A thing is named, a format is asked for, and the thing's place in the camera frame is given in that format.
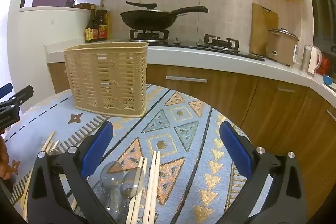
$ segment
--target beige plastic basket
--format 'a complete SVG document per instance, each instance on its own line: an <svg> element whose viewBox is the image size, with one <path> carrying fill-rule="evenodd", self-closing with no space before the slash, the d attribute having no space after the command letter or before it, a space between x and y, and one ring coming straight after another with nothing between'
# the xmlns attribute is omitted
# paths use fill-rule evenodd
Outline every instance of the beige plastic basket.
<svg viewBox="0 0 336 224"><path fill-rule="evenodd" d="M144 42L82 44L64 50L75 107L120 117L146 111L147 46Z"/></svg>

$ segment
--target metal screw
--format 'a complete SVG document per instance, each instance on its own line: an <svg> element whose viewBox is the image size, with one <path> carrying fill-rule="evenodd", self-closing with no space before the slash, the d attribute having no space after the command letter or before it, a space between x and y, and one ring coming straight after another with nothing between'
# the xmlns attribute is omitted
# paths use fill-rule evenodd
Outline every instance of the metal screw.
<svg viewBox="0 0 336 224"><path fill-rule="evenodd" d="M263 153L265 153L265 149L263 148L263 147L261 147L261 146L259 146L259 147L257 147L257 153L258 154L263 154Z"/></svg>
<svg viewBox="0 0 336 224"><path fill-rule="evenodd" d="M288 152L287 155L292 159L295 158L295 154L292 151Z"/></svg>
<svg viewBox="0 0 336 224"><path fill-rule="evenodd" d="M68 149L68 152L70 154L75 154L77 151L77 147L76 146L71 146L69 149Z"/></svg>
<svg viewBox="0 0 336 224"><path fill-rule="evenodd" d="M41 151L41 152L39 152L39 153L37 154L37 156L38 156L40 159L42 159L42 158L44 158L44 156L45 156L45 152L44 152L44 151Z"/></svg>

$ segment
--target drawer handle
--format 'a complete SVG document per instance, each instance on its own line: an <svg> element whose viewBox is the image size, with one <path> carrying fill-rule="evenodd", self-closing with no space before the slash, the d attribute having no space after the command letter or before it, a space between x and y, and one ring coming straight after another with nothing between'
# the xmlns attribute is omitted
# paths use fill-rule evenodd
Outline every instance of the drawer handle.
<svg viewBox="0 0 336 224"><path fill-rule="evenodd" d="M336 117L329 110L327 110L327 113L336 121Z"/></svg>
<svg viewBox="0 0 336 224"><path fill-rule="evenodd" d="M295 92L295 90L288 90L288 89L283 89L283 88L277 88L278 91L284 91L284 92Z"/></svg>
<svg viewBox="0 0 336 224"><path fill-rule="evenodd" d="M207 83L207 79L200 78L189 78L189 77L178 77L178 76L166 76L167 80L178 80L178 81L189 81L189 82L202 82Z"/></svg>

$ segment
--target bottle label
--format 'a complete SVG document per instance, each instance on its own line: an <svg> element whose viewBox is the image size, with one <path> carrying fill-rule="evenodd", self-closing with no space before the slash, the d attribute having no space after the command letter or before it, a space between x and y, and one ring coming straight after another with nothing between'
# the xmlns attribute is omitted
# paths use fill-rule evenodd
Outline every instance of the bottle label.
<svg viewBox="0 0 336 224"><path fill-rule="evenodd" d="M99 25L99 38L107 38L107 25Z"/></svg>
<svg viewBox="0 0 336 224"><path fill-rule="evenodd" d="M93 39L98 39L98 30L97 29L93 29L92 37L93 37Z"/></svg>
<svg viewBox="0 0 336 224"><path fill-rule="evenodd" d="M89 41L93 39L93 29L85 29L85 40Z"/></svg>

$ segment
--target table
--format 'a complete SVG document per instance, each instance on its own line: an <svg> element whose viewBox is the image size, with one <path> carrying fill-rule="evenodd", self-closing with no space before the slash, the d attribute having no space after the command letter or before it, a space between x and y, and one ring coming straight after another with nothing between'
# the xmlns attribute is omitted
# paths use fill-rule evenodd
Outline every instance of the table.
<svg viewBox="0 0 336 224"><path fill-rule="evenodd" d="M74 107L70 90L51 96L28 110L12 126L5 138L10 162L20 160L11 202L21 213L19 200L37 153L52 131L57 150L63 153L79 145L88 135L109 120L113 138L105 160L90 176L93 186L102 168L118 161L125 170L137 167L140 157L151 162L154 150L160 150L160 175L155 219L158 223L215 223L238 195L246 178L241 176L219 137L219 126L227 118L211 106L189 95L155 85L146 85L147 111L142 118L121 118L85 112ZM231 122L240 135L245 134ZM149 172L146 172L147 189ZM71 193L61 176L65 193ZM251 215L258 213L272 179L264 189ZM73 195L69 194L71 204ZM142 215L146 191L140 205Z"/></svg>

